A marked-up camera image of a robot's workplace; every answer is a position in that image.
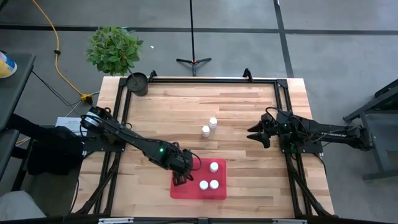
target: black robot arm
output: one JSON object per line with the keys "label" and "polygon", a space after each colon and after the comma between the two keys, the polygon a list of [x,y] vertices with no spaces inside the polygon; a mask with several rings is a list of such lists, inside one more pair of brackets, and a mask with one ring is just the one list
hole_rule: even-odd
{"label": "black robot arm", "polygon": [[103,144],[113,144],[115,141],[128,143],[141,150],[154,164],[172,170],[174,185],[184,184],[187,179],[193,180],[190,174],[193,168],[192,153],[188,149],[181,151],[177,142],[144,138],[118,123],[111,116],[109,108],[91,108],[81,118],[81,126],[96,133]]}
{"label": "black robot arm", "polygon": [[[277,119],[271,116],[268,109],[278,111]],[[372,147],[368,130],[361,126],[320,124],[277,108],[267,110],[261,120],[248,129],[249,132],[256,132],[248,138],[263,143],[265,148],[270,147],[269,138],[275,135],[278,135],[284,153],[319,153],[322,152],[322,148],[318,147],[320,141],[344,143],[362,151]]]}

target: green leaves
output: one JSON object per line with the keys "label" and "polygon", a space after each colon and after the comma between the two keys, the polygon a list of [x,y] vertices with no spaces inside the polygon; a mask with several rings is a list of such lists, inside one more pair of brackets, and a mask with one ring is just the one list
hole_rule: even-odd
{"label": "green leaves", "polygon": [[86,51],[87,61],[96,65],[98,71],[110,75],[127,73],[139,61],[139,50],[144,41],[131,36],[133,31],[118,27],[103,27],[90,38]]}

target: red tray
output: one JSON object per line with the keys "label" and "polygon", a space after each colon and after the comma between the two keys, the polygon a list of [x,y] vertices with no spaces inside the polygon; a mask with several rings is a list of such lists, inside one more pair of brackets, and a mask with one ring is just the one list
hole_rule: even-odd
{"label": "red tray", "polygon": [[[226,161],[225,159],[200,158],[200,170],[191,171],[193,181],[187,180],[186,184],[174,186],[171,181],[170,196],[174,199],[199,199],[199,200],[225,200],[226,199]],[[210,164],[218,163],[218,170],[210,172]],[[193,158],[193,168],[199,167],[199,160]],[[206,190],[199,188],[201,181],[207,181],[209,187]],[[217,180],[219,186],[213,190],[210,188],[210,181]]]}

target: yellow container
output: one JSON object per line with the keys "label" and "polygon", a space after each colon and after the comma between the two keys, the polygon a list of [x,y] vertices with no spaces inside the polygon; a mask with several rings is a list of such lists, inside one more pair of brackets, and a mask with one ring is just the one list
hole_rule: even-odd
{"label": "yellow container", "polygon": [[0,52],[0,78],[10,77],[17,70],[17,64]]}

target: yellow extension cord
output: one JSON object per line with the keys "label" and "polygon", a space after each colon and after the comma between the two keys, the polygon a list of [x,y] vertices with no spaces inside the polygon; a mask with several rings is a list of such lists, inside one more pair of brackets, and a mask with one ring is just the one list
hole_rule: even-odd
{"label": "yellow extension cord", "polygon": [[93,101],[93,95],[92,94],[84,94],[82,92],[80,92],[74,85],[72,85],[72,83],[70,83],[69,80],[67,80],[62,73],[60,72],[60,70],[58,69],[58,57],[59,57],[59,50],[60,50],[60,39],[58,38],[58,34],[57,31],[54,28],[54,25],[52,24],[50,18],[46,15],[46,13],[43,11],[43,9],[39,6],[39,4],[37,4],[37,2],[35,0],[32,0],[32,2],[37,6],[37,8],[39,8],[39,10],[42,12],[42,14],[45,16],[45,18],[48,20],[48,22],[50,23],[52,29],[54,30],[54,34],[55,37],[57,38],[57,49],[56,51],[58,53],[55,53],[55,69],[57,70],[58,74],[74,89],[76,90],[79,95],[80,95],[80,99],[82,100],[82,102],[84,103],[92,103]]}

